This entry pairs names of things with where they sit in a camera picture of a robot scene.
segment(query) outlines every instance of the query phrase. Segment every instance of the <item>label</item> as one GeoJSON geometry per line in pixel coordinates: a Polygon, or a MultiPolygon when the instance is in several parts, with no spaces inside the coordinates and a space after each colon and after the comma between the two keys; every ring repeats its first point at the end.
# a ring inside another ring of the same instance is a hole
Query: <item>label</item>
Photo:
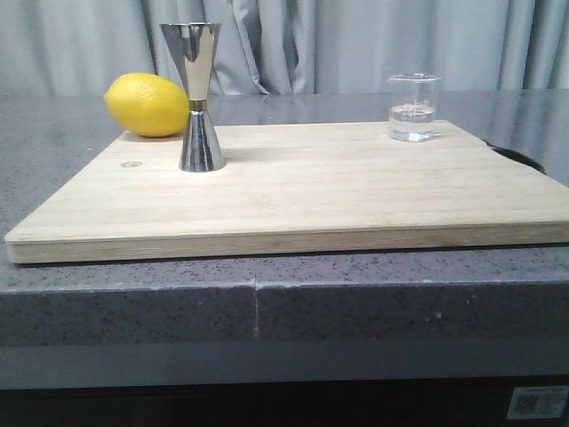
{"type": "Polygon", "coordinates": [[[509,420],[561,418],[569,386],[516,387],[509,402],[509,420]]]}

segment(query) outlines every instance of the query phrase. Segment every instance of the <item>gray curtain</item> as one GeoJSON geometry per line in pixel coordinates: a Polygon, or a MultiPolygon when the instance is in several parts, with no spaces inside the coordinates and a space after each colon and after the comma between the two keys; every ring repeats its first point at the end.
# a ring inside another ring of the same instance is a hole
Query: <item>gray curtain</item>
{"type": "Polygon", "coordinates": [[[0,0],[0,95],[101,95],[139,71],[179,82],[158,24],[221,22],[212,93],[569,88],[568,0],[0,0]]]}

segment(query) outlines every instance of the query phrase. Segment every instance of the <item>wooden cutting board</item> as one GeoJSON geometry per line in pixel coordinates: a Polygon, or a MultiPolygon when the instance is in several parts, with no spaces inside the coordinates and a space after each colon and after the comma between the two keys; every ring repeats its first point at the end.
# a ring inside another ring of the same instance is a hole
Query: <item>wooden cutting board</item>
{"type": "Polygon", "coordinates": [[[218,126],[227,166],[124,133],[5,236],[11,261],[78,262],[569,241],[569,189],[455,125],[218,126]]]}

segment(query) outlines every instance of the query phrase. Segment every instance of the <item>lemon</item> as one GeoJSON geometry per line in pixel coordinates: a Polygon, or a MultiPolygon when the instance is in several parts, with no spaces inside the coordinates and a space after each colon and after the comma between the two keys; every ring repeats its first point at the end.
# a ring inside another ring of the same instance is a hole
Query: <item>lemon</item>
{"type": "Polygon", "coordinates": [[[104,96],[110,115],[142,136],[167,136],[186,126],[188,96],[177,84],[154,74],[120,76],[104,96]]]}

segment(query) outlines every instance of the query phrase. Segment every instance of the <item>jigger cup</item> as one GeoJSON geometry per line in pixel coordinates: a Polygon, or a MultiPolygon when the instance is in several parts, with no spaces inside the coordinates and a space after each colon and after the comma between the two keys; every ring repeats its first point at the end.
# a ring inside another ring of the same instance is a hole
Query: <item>jigger cup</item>
{"type": "Polygon", "coordinates": [[[207,111],[207,93],[221,24],[190,22],[161,24],[160,28],[189,98],[180,169],[187,172],[221,169],[225,159],[207,111]]]}

